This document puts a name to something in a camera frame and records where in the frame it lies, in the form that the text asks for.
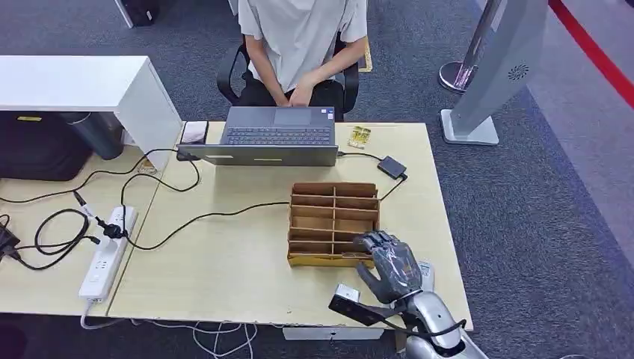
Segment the laptop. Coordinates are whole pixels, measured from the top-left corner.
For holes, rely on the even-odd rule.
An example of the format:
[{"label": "laptop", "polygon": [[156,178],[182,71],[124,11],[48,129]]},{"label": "laptop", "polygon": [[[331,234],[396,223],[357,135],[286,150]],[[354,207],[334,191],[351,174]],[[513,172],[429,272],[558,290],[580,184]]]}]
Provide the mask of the laptop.
[{"label": "laptop", "polygon": [[180,144],[215,165],[334,166],[334,108],[232,107],[220,144]]}]

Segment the power strip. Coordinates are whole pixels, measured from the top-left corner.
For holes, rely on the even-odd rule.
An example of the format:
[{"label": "power strip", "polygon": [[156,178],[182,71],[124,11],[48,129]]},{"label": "power strip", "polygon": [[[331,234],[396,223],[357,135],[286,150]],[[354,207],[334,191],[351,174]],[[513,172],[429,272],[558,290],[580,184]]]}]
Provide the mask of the power strip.
[{"label": "power strip", "polygon": [[[137,212],[133,207],[126,206],[126,231],[132,233],[137,220]],[[110,215],[109,224],[123,226],[123,207],[116,207]],[[119,264],[126,252],[128,241],[125,238],[110,239],[100,233],[96,236],[100,242],[95,251],[93,261],[79,289],[79,297],[91,301],[103,301],[108,297],[114,277],[117,275]]]}]

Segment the black power adapter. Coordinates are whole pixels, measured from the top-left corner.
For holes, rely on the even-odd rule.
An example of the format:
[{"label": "black power adapter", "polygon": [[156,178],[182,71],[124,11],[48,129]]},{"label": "black power adapter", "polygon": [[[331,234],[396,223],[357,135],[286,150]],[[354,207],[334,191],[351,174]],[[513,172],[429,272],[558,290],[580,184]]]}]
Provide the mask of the black power adapter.
[{"label": "black power adapter", "polygon": [[19,239],[4,225],[0,224],[0,260],[5,255],[9,257],[15,257],[18,253],[15,251],[16,246],[19,244]]},{"label": "black power adapter", "polygon": [[407,170],[404,165],[401,165],[401,162],[396,161],[390,156],[385,156],[385,158],[378,163],[377,168],[392,177],[393,180],[403,177],[405,170]]}]

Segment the laptop keyboard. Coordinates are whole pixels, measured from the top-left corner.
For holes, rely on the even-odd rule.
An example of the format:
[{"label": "laptop keyboard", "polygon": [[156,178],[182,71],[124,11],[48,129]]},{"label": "laptop keyboard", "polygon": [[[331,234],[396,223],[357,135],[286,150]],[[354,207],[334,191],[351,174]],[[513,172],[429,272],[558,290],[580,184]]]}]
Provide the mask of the laptop keyboard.
[{"label": "laptop keyboard", "polygon": [[228,144],[327,145],[330,129],[290,129],[274,127],[231,127]]}]

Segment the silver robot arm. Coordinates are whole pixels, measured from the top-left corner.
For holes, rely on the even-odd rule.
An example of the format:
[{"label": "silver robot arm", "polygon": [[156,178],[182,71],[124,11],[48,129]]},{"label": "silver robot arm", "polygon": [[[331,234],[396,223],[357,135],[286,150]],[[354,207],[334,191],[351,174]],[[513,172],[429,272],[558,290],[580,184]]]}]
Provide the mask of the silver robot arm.
[{"label": "silver robot arm", "polygon": [[[405,332],[408,359],[488,359],[464,331],[466,321],[456,322],[437,294],[422,289],[419,266],[406,243],[380,230],[357,237],[355,243],[372,253],[380,278],[360,263],[359,276],[381,303],[395,309],[361,304],[357,290],[340,284],[331,310],[364,325],[383,322]],[[387,321],[394,315],[403,318],[406,328]]]},{"label": "silver robot arm", "polygon": [[[455,325],[447,306],[436,293],[420,292],[405,300],[407,312],[415,316],[422,326],[417,328],[419,333],[437,333]],[[405,354],[408,359],[488,359],[463,328],[429,339],[410,335]]]}]

